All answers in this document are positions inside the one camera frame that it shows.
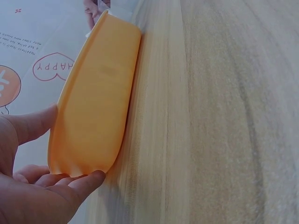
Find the light wood panel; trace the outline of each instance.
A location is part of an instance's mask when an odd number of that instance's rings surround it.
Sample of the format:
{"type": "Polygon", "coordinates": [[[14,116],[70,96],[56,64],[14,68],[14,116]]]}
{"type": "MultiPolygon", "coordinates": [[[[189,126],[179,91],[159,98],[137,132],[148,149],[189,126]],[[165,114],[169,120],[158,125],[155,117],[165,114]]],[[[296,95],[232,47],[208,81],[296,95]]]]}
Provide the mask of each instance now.
{"type": "Polygon", "coordinates": [[[298,223],[299,2],[151,0],[90,223],[298,223]]]}

